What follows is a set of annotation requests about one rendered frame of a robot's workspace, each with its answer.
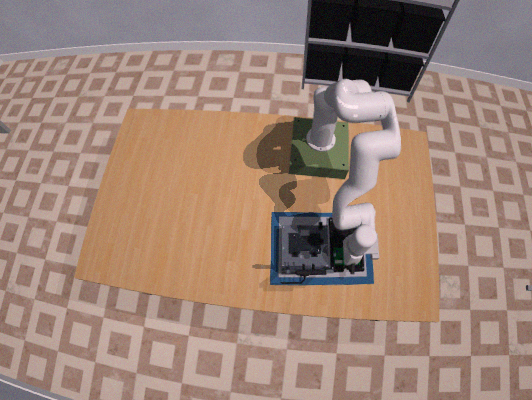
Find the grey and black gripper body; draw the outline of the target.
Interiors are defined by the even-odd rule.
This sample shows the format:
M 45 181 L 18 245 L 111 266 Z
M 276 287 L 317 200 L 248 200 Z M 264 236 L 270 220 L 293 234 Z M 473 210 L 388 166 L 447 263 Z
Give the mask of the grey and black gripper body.
M 354 256 L 348 251 L 347 241 L 351 237 L 351 235 L 347 236 L 343 241 L 343 253 L 344 253 L 344 264 L 345 265 L 351 265 L 352 263 L 355 263 L 355 265 L 357 265 L 363 257 L 363 255 Z

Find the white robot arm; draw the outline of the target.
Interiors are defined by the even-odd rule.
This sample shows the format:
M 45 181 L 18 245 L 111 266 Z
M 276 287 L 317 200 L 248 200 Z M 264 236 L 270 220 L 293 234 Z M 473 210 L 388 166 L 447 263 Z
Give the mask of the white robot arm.
M 358 227 L 347 241 L 348 251 L 361 256 L 368 250 L 365 254 L 370 254 L 371 260 L 378 260 L 375 208 L 371 203 L 347 205 L 375 187 L 380 161 L 399 156 L 400 129 L 391 95 L 383 91 L 372 92 L 365 80 L 352 81 L 357 86 L 350 79 L 342 79 L 337 81 L 338 84 L 335 82 L 315 90 L 312 136 L 309 130 L 306 140 L 312 149 L 328 151 L 335 145 L 338 117 L 348 123 L 381 121 L 383 130 L 363 132 L 352 139 L 349 178 L 335 194 L 332 209 L 333 224 L 338 230 Z M 359 92 L 366 94 L 352 94 Z

